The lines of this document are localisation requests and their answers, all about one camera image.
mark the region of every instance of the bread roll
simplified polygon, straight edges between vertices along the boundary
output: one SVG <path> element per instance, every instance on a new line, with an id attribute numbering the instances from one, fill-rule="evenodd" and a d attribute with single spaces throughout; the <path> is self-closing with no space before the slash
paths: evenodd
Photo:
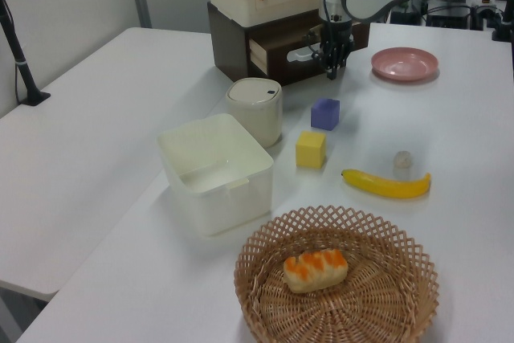
<path id="1" fill-rule="evenodd" d="M 284 282 L 294 293 L 306 293 L 339 284 L 346 278 L 348 263 L 338 249 L 305 252 L 284 261 Z"/>

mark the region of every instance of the blue cube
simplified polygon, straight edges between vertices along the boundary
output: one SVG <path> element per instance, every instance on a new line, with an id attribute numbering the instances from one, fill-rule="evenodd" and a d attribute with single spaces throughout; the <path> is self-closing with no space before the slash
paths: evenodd
<path id="1" fill-rule="evenodd" d="M 339 123 L 339 100 L 320 98 L 311 107 L 311 126 L 313 128 L 332 130 Z"/>

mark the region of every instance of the yellow cube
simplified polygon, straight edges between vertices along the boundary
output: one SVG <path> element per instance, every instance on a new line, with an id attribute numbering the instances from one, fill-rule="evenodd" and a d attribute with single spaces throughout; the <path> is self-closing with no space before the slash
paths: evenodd
<path id="1" fill-rule="evenodd" d="M 326 152 L 323 133 L 302 132 L 296 142 L 296 166 L 321 169 Z"/>

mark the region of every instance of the banana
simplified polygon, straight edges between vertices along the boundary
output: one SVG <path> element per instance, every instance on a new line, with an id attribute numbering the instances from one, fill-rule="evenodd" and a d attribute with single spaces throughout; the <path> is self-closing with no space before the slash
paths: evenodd
<path id="1" fill-rule="evenodd" d="M 388 180 L 355 169 L 345 169 L 341 175 L 351 186 L 390 198 L 414 198 L 430 189 L 430 173 L 419 180 L 408 182 Z"/>

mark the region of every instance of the white table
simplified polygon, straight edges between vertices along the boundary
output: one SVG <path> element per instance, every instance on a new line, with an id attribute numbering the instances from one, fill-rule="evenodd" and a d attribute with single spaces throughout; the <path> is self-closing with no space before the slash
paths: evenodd
<path id="1" fill-rule="evenodd" d="M 231 85 L 208 47 L 127 30 L 0 120 L 0 287 L 49 300 L 64 286 L 161 170 L 156 135 Z"/>
<path id="2" fill-rule="evenodd" d="M 372 54 L 394 46 L 435 54 L 439 77 L 411 86 L 375 77 Z M 207 41 L 191 48 L 210 50 Z M 209 66 L 187 58 L 182 65 L 199 72 Z M 488 33 L 373 25 L 369 48 L 351 54 L 342 81 L 318 76 L 284 88 L 283 139 L 269 149 L 271 216 L 330 204 L 383 216 L 425 247 L 439 273 L 438 315 L 423 343 L 510 341 L 512 86 L 511 46 L 493 43 Z M 341 100 L 341 121 L 327 133 L 324 168 L 299 169 L 294 144 L 310 129 L 310 106 L 319 97 Z M 224 110 L 221 100 L 210 114 Z M 394 178 L 398 150 L 413 154 L 411 178 L 432 173 L 427 196 L 394 201 L 342 182 L 344 168 Z M 250 343 L 233 271 L 247 236 L 269 218 L 199 237 L 174 212 L 161 172 L 19 342 Z"/>

